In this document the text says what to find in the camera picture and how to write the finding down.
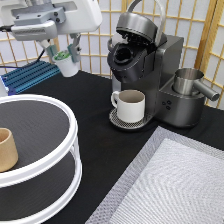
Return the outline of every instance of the mug handle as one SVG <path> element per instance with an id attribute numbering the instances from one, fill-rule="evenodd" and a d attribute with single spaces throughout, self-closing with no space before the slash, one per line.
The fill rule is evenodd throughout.
<path id="1" fill-rule="evenodd" d="M 120 94 L 120 92 L 115 91 L 115 92 L 113 92 L 112 95 L 111 95 L 111 102 L 112 102 L 112 104 L 113 104 L 113 106 L 114 106 L 115 108 L 117 108 L 117 104 L 116 104 L 115 100 L 118 99 L 119 94 Z"/>

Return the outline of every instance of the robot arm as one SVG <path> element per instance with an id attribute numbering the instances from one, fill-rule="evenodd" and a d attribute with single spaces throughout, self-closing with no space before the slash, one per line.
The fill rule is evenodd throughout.
<path id="1" fill-rule="evenodd" d="M 73 44 L 67 51 L 73 65 L 67 77 L 78 72 L 80 33 L 95 31 L 102 22 L 97 0 L 2 0 L 0 16 L 16 40 L 39 42 L 53 61 L 58 52 L 47 40 L 69 34 Z"/>

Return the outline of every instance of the coffee maker lid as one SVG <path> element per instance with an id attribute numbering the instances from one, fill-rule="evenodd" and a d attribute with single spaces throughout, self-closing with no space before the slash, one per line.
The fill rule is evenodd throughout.
<path id="1" fill-rule="evenodd" d="M 122 36 L 136 34 L 151 43 L 155 42 L 158 27 L 144 16 L 125 12 L 121 14 L 116 30 Z"/>
<path id="2" fill-rule="evenodd" d="M 141 1 L 142 0 L 134 0 L 128 6 L 127 12 L 121 14 L 117 24 L 117 32 L 124 38 L 132 38 L 132 35 L 134 39 L 141 39 L 143 37 L 150 43 L 154 42 L 155 46 L 158 47 L 161 42 L 166 42 L 166 36 L 163 34 L 166 19 L 165 9 L 160 0 L 155 0 L 159 6 L 161 20 L 160 26 L 157 27 L 150 19 L 132 13 L 135 6 Z"/>

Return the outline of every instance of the blue object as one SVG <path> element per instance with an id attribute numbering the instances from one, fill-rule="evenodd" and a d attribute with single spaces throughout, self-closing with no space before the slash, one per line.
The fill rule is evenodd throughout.
<path id="1" fill-rule="evenodd" d="M 9 95 L 15 95 L 60 73 L 56 65 L 39 61 L 29 67 L 19 68 L 2 76 Z"/>

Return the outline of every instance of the white mug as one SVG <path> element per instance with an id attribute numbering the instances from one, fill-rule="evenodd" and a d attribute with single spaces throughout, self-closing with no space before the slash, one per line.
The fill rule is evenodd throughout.
<path id="1" fill-rule="evenodd" d="M 117 108 L 117 117 L 126 123 L 135 123 L 144 118 L 145 95 L 142 92 L 137 90 L 115 91 L 112 93 L 111 102 Z"/>

